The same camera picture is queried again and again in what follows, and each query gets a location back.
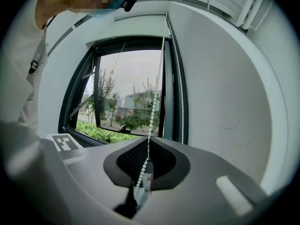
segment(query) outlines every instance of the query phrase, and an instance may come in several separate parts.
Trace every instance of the white shirt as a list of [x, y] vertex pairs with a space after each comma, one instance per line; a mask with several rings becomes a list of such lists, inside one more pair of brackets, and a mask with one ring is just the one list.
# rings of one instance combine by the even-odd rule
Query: white shirt
[[[47, 62], [43, 39], [46, 31], [40, 30], [35, 23], [37, 1], [28, 0], [20, 9], [0, 49], [0, 120], [19, 121], [35, 129], [38, 125], [38, 89]], [[38, 47], [38, 68], [29, 74]]]

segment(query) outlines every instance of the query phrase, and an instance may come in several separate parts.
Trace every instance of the green shrub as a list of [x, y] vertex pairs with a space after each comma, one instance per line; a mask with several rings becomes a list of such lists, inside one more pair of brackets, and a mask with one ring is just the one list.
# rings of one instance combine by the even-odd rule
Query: green shrub
[[101, 140], [106, 143], [117, 143], [127, 139], [135, 138], [137, 136], [116, 133], [112, 131], [107, 131], [105, 129], [101, 129], [96, 127], [95, 124], [86, 122], [86, 121], [77, 121], [76, 130], [81, 132], [89, 137]]

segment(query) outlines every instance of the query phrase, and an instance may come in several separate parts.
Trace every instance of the sky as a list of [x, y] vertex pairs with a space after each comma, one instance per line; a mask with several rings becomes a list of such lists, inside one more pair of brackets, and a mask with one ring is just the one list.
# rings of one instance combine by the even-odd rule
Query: sky
[[[150, 83], [155, 86], [160, 54], [160, 50], [122, 52], [118, 60], [118, 53], [110, 54], [101, 57], [100, 69], [106, 69], [106, 78], [108, 78], [117, 60], [114, 73], [112, 74], [112, 78], [116, 79], [116, 85], [113, 89], [113, 93], [118, 91], [120, 93], [120, 97], [124, 98], [126, 95], [133, 93], [133, 85], [135, 85], [136, 91], [140, 89], [140, 91], [143, 92], [143, 82], [145, 85], [147, 84], [147, 77], [149, 78]], [[87, 88], [90, 93], [93, 92], [91, 77], [89, 78]], [[158, 90], [161, 89], [162, 72]]]

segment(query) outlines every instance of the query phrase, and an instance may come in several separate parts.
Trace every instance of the black window frame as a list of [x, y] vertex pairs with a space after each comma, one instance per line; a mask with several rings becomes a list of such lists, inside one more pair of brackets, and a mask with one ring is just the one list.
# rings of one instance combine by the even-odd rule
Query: black window frame
[[[88, 137], [78, 131], [76, 131], [77, 118], [79, 114], [80, 104], [82, 104], [82, 97], [84, 90], [88, 83], [89, 77], [93, 74], [93, 68], [95, 68], [95, 77], [99, 73], [99, 66], [101, 56], [119, 53], [126, 42], [123, 52], [137, 51], [137, 50], [161, 50], [163, 39], [161, 37], [118, 37], [111, 38], [106, 41], [96, 42], [86, 53], [80, 64], [78, 65], [72, 79], [67, 88], [61, 112], [58, 126], [59, 133], [70, 133], [83, 147], [99, 146], [107, 144], [103, 141]], [[183, 96], [180, 89], [180, 81], [178, 74], [181, 74], [181, 83], [183, 84]], [[184, 68], [182, 64], [182, 58], [179, 52], [179, 46], [175, 38], [174, 33], [171, 33], [171, 39], [165, 39], [164, 45], [164, 66], [162, 72], [162, 94], [161, 94], [161, 108], [160, 108], [160, 126], [158, 136], [165, 139], [182, 142], [181, 140], [181, 97], [184, 99], [184, 109], [187, 111], [184, 117], [184, 144], [188, 144], [188, 95], [184, 76]], [[93, 97], [95, 104], [95, 113], [98, 109], [97, 96]], [[124, 134], [140, 135], [135, 132], [127, 133], [121, 131]]]

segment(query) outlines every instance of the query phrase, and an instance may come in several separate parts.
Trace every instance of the face mask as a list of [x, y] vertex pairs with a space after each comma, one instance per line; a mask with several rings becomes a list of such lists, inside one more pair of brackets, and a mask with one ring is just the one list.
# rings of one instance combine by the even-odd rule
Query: face mask
[[107, 9], [95, 9], [89, 15], [91, 15], [92, 17], [95, 17], [95, 18], [104, 17], [104, 16], [110, 14], [111, 12], [113, 12], [114, 10], [117, 10], [118, 8], [120, 8], [121, 4], [123, 4], [124, 1], [125, 0], [113, 0], [112, 3], [107, 4]]

